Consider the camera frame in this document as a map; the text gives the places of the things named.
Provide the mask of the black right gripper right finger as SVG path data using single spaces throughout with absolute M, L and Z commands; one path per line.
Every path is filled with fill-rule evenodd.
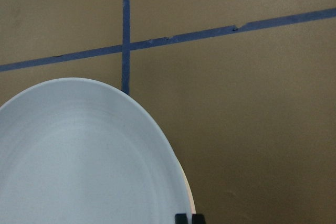
M 192 224 L 205 224 L 205 217 L 203 214 L 192 214 Z

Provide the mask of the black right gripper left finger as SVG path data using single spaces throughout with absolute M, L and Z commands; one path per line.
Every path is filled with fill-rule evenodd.
M 175 224 L 188 224 L 188 218 L 186 214 L 176 214 Z

